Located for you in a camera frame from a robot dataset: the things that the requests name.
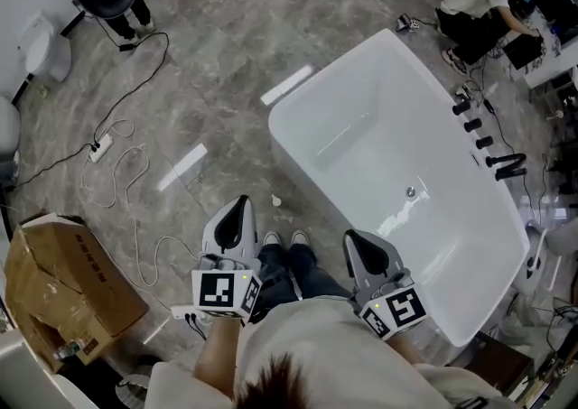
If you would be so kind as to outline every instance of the white toilet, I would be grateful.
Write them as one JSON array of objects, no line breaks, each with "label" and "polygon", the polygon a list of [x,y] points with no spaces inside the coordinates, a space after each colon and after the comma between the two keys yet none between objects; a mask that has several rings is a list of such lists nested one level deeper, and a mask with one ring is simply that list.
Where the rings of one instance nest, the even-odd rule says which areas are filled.
[{"label": "white toilet", "polygon": [[70,72],[70,41],[61,36],[56,26],[40,12],[31,20],[21,38],[25,67],[37,77],[50,75],[63,81]]}]

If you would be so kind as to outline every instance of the shoe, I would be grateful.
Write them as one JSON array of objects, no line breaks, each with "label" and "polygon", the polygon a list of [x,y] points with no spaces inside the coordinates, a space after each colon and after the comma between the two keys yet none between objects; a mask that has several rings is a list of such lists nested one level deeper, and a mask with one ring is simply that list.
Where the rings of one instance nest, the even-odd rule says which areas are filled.
[{"label": "shoe", "polygon": [[275,231],[269,231],[265,234],[265,238],[263,239],[263,246],[270,246],[270,245],[281,245],[281,238],[279,234]]},{"label": "shoe", "polygon": [[151,18],[151,22],[147,25],[141,25],[138,28],[138,36],[144,38],[146,35],[150,35],[156,30],[156,25],[154,25],[153,19]]},{"label": "shoe", "polygon": [[297,229],[293,235],[291,236],[291,245],[294,244],[301,244],[303,246],[309,246],[309,238],[307,237],[307,235],[301,231],[300,229]]},{"label": "shoe", "polygon": [[466,70],[466,65],[463,61],[458,58],[453,50],[442,51],[442,59],[446,64],[448,64],[452,69],[454,69],[460,75],[464,77],[468,76],[468,71]]},{"label": "shoe", "polygon": [[138,38],[138,36],[135,33],[135,36],[133,38],[125,38],[125,40],[123,41],[123,44],[134,44],[134,46],[136,46],[140,42],[141,42],[141,39]]}]

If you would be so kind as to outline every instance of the gray marble floor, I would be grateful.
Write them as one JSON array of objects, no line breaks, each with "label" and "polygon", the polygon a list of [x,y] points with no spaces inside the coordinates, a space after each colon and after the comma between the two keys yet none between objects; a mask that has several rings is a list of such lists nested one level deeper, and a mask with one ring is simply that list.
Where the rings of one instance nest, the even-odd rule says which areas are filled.
[{"label": "gray marble floor", "polygon": [[[112,167],[127,148],[142,145],[150,169],[129,192],[138,220],[138,238],[144,277],[154,277],[156,241],[170,235],[182,239],[193,252],[209,217],[240,193],[256,204],[261,235],[267,229],[289,237],[296,228],[312,236],[321,265],[347,286],[340,234],[277,168],[270,151],[266,107],[260,97],[304,65],[320,70],[347,50],[383,28],[394,28],[401,13],[432,20],[441,0],[146,0],[157,27],[171,42],[166,61],[154,80],[127,98],[111,116],[135,124],[123,137],[112,132],[114,145],[98,164],[89,163],[85,174],[89,196],[105,204],[113,195]],[[404,34],[403,41],[450,91],[463,79],[440,58],[450,44],[435,29],[423,26]],[[49,84],[47,98],[34,81],[20,102],[23,134],[21,177],[26,179],[43,166],[78,150],[92,140],[99,120],[112,104],[146,78],[160,63],[164,40],[151,38],[133,52],[119,53],[94,21],[81,23],[70,36],[72,71],[62,84]],[[527,90],[509,81],[499,64],[490,60],[486,87],[497,83],[490,101],[502,119],[504,136],[528,155],[527,188],[534,212],[543,191],[542,154],[550,156],[552,132],[539,108],[527,102]],[[485,109],[484,129],[499,137],[496,122]],[[120,134],[127,123],[117,124]],[[165,189],[159,182],[198,144],[208,153]],[[494,153],[507,153],[500,141]],[[44,173],[15,191],[9,203],[15,223],[39,209],[81,215],[135,282],[133,220],[124,199],[124,188],[145,166],[142,152],[133,150],[117,171],[119,198],[105,209],[87,199],[80,188],[86,160],[77,157]],[[541,206],[543,224],[564,221],[565,205],[556,200],[555,183],[546,174],[547,190]],[[524,220],[532,218],[521,180],[508,186]],[[283,205],[271,204],[271,194]],[[164,304],[187,303],[191,298],[188,272],[194,260],[174,241],[166,241],[159,254],[159,282],[149,289]],[[199,341],[183,323],[167,321],[169,315],[151,298],[151,310],[122,341],[145,342],[148,349],[169,359]],[[422,349],[431,345],[424,331]]]}]

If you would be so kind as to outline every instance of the white bathtub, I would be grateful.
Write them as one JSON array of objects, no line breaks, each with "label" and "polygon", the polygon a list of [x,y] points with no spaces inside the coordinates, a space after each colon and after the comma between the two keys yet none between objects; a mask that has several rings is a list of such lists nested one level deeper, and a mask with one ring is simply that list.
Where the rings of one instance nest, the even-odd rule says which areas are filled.
[{"label": "white bathtub", "polygon": [[269,129],[281,165],[338,228],[396,246],[433,320],[462,346],[508,289],[528,241],[453,104],[385,30],[281,100]]}]

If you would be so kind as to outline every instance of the jeans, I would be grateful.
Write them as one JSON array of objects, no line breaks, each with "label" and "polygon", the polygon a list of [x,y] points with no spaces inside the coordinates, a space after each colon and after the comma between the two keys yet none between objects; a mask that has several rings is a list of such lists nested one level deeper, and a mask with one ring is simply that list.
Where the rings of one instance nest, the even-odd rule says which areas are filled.
[{"label": "jeans", "polygon": [[[147,25],[151,22],[151,12],[146,6],[145,0],[135,0],[130,8],[133,10],[133,13],[135,13],[136,19],[138,19],[141,25]],[[135,38],[135,29],[130,26],[123,14],[114,19],[107,19],[106,22],[108,26],[121,37],[127,40]]]},{"label": "jeans", "polygon": [[289,250],[284,250],[277,244],[268,244],[263,246],[258,258],[263,262],[259,274],[263,285],[256,299],[251,322],[261,321],[278,304],[299,301],[289,269],[293,271],[304,299],[320,295],[351,297],[351,292],[317,266],[317,258],[306,245],[293,244]]},{"label": "jeans", "polygon": [[481,19],[472,19],[465,13],[446,14],[436,9],[442,32],[458,43],[453,53],[466,64],[475,64],[491,50],[509,28],[497,12]]}]

